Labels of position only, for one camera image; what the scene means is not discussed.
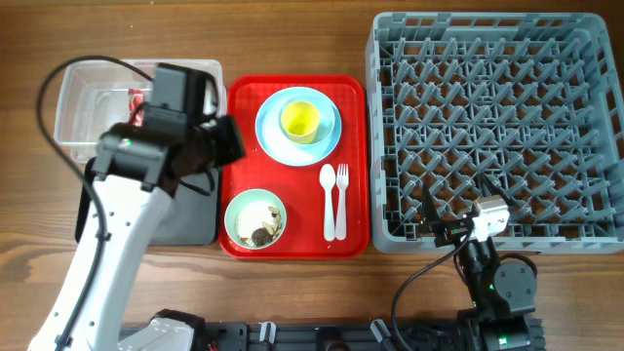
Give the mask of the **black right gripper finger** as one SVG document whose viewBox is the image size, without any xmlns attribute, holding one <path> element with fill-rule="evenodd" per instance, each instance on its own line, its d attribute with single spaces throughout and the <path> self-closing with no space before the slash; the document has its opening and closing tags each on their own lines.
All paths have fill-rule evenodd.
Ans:
<svg viewBox="0 0 624 351">
<path fill-rule="evenodd" d="M 484 174 L 480 174 L 480 189 L 484 197 L 499 196 L 507 205 L 512 204 L 512 200 L 505 195 L 503 190 L 495 186 Z"/>
<path fill-rule="evenodd" d="M 422 223 L 439 220 L 435 202 L 430 194 L 429 187 L 427 185 L 423 185 L 422 188 L 420 219 Z"/>
</svg>

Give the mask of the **green bowl with food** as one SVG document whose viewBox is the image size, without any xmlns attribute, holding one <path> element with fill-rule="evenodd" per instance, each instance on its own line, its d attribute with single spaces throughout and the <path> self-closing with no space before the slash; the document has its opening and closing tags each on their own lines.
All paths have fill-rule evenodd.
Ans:
<svg viewBox="0 0 624 351">
<path fill-rule="evenodd" d="M 287 226 L 282 201 L 264 189 L 249 189 L 227 205 L 223 224 L 228 240 L 237 251 L 258 251 L 276 244 Z"/>
</svg>

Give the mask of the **red snack wrapper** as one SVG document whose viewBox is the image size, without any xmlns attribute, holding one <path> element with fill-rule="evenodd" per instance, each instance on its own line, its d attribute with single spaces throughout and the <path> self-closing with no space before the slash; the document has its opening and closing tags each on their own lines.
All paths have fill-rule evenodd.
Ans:
<svg viewBox="0 0 624 351">
<path fill-rule="evenodd" d="M 145 93 L 139 89 L 129 89 L 129 110 L 130 118 L 129 123 L 140 127 L 143 123 L 142 105 L 145 98 Z"/>
</svg>

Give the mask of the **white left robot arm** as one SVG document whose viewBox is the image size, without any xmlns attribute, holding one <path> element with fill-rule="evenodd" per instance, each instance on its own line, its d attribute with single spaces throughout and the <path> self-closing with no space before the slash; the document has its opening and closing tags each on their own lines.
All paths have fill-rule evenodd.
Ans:
<svg viewBox="0 0 624 351">
<path fill-rule="evenodd" d="M 85 182 L 89 217 L 54 307 L 32 350 L 203 350 L 204 319 L 164 309 L 121 339 L 123 317 L 147 246 L 175 203 L 180 180 L 244 155 L 234 119 L 181 132 L 116 124 L 98 142 Z"/>
</svg>

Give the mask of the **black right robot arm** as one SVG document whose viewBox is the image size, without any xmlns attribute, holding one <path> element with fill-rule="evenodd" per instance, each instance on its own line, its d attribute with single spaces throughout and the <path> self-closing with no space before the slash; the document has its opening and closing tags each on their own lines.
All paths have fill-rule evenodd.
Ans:
<svg viewBox="0 0 624 351">
<path fill-rule="evenodd" d="M 537 267 L 519 253 L 501 254 L 493 237 L 505 231 L 512 205 L 503 191 L 478 176 L 485 195 L 460 219 L 443 220 L 429 187 L 423 187 L 417 230 L 433 234 L 435 245 L 453 246 L 453 260 L 473 307 L 457 313 L 451 333 L 455 350 L 543 350 L 541 321 L 535 311 Z"/>
</svg>

